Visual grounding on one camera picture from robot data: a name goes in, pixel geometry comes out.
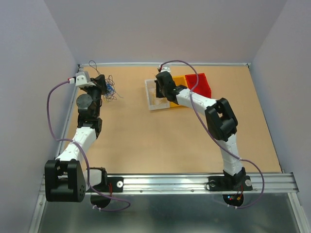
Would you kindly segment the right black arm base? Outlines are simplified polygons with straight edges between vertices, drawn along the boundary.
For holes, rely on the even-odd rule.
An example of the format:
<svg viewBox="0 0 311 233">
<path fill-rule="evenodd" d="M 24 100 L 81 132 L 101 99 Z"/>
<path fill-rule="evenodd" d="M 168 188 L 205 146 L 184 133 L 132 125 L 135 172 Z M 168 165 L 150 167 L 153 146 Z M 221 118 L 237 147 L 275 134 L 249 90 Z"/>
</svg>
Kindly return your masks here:
<svg viewBox="0 0 311 233">
<path fill-rule="evenodd" d="M 211 192 L 229 192 L 229 191 L 252 191 L 252 184 L 247 185 L 246 181 L 250 180 L 249 176 L 240 179 L 233 179 L 227 176 L 209 176 L 205 187 Z"/>
</svg>

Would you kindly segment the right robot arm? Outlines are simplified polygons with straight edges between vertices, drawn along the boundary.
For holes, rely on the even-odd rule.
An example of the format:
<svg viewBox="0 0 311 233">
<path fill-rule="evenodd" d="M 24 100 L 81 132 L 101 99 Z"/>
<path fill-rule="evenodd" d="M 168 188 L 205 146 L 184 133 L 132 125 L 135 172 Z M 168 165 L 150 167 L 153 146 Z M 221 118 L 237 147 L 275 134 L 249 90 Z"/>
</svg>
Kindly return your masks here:
<svg viewBox="0 0 311 233">
<path fill-rule="evenodd" d="M 227 99 L 211 99 L 192 92 L 184 85 L 176 85 L 167 71 L 156 75 L 156 97 L 166 98 L 177 105 L 194 110 L 206 117 L 207 133 L 219 146 L 223 159 L 223 173 L 219 178 L 209 177 L 211 191 L 229 191 L 239 188 L 246 176 L 237 147 L 238 121 Z"/>
</svg>

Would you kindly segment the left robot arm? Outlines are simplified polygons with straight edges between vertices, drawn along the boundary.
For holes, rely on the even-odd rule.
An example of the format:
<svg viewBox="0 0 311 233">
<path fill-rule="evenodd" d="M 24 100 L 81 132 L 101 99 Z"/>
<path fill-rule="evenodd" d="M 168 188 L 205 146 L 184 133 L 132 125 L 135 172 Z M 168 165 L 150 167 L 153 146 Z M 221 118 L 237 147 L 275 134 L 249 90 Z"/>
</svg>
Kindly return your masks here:
<svg viewBox="0 0 311 233">
<path fill-rule="evenodd" d="M 65 83 L 74 84 L 84 91 L 76 99 L 78 108 L 77 129 L 73 139 L 67 139 L 67 147 L 44 167 L 45 194 L 49 202 L 81 202 L 86 191 L 94 187 L 104 191 L 108 187 L 104 168 L 82 171 L 82 162 L 87 163 L 86 152 L 98 138 L 102 129 L 100 108 L 102 96 L 107 94 L 105 76 L 91 78 L 87 72 L 79 72 Z"/>
</svg>

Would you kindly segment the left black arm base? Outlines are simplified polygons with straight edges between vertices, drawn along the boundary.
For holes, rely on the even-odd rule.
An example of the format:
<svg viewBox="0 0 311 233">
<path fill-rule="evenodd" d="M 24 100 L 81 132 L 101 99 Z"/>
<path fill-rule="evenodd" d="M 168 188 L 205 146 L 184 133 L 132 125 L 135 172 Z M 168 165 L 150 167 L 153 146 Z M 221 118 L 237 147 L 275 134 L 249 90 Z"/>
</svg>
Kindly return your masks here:
<svg viewBox="0 0 311 233">
<path fill-rule="evenodd" d="M 110 192 L 110 188 L 112 188 L 112 193 L 122 193 L 123 192 L 123 185 L 117 186 L 118 183 L 124 183 L 124 178 L 120 176 L 112 176 L 106 178 L 107 184 L 104 181 L 97 185 L 93 185 L 93 187 L 100 191 L 108 193 Z"/>
</svg>

